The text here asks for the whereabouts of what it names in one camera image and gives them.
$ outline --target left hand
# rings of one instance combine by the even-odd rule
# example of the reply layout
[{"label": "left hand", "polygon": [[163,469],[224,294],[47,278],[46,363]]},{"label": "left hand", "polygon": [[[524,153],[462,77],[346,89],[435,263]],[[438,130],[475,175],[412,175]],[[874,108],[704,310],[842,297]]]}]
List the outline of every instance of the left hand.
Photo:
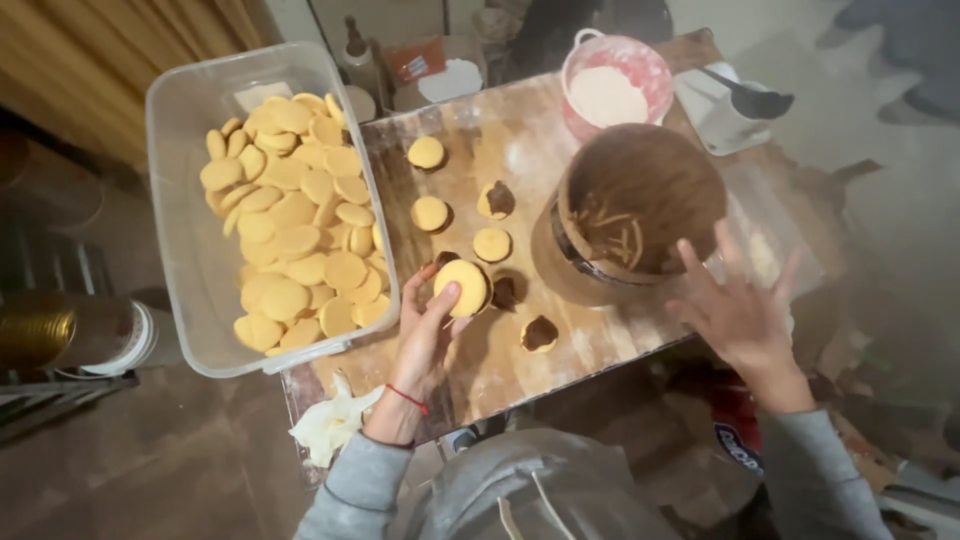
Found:
[{"label": "left hand", "polygon": [[472,317],[450,321],[450,310],[460,299],[460,285],[448,284],[439,296],[421,309],[417,297],[423,284],[437,274],[437,265],[430,263],[403,285],[400,303],[400,345],[391,376],[391,384],[417,401],[425,402],[443,380],[444,357],[450,342]]}]

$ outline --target right hand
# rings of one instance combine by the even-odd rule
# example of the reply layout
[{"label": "right hand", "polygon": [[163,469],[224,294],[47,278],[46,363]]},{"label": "right hand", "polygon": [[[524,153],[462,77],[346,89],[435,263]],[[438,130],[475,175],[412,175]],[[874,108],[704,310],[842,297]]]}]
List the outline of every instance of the right hand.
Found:
[{"label": "right hand", "polygon": [[727,281],[719,284],[686,239],[677,243],[696,300],[672,300],[669,309],[730,364],[771,413],[814,410],[806,376],[793,357],[786,313],[800,263],[794,253],[769,289],[747,281],[744,260],[727,221],[714,226]]}]

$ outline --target red package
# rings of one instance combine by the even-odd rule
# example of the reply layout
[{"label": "red package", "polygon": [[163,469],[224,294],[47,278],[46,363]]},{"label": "red package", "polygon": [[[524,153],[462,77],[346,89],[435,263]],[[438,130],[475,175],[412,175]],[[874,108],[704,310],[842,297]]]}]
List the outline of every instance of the red package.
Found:
[{"label": "red package", "polygon": [[396,47],[384,51],[394,77],[403,83],[446,70],[446,54],[439,37],[416,45]]}]

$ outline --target flour dusting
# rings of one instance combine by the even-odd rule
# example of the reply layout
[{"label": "flour dusting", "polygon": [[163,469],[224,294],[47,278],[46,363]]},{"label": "flour dusting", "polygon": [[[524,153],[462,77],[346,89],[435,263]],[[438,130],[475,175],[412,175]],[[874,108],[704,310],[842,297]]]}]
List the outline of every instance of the flour dusting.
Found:
[{"label": "flour dusting", "polygon": [[607,128],[629,122],[643,123],[649,114],[643,90],[615,67],[585,69],[570,82],[570,101],[587,122]]}]

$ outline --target bottle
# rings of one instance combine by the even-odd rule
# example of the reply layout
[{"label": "bottle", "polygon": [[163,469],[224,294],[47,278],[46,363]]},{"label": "bottle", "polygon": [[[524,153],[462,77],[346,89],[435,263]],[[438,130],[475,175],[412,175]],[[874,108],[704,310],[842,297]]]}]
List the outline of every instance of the bottle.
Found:
[{"label": "bottle", "polygon": [[347,15],[344,17],[347,25],[347,46],[344,47],[344,63],[350,84],[358,86],[370,94],[374,102],[382,109],[380,103],[379,69],[373,60],[370,45],[360,36],[356,20]]}]

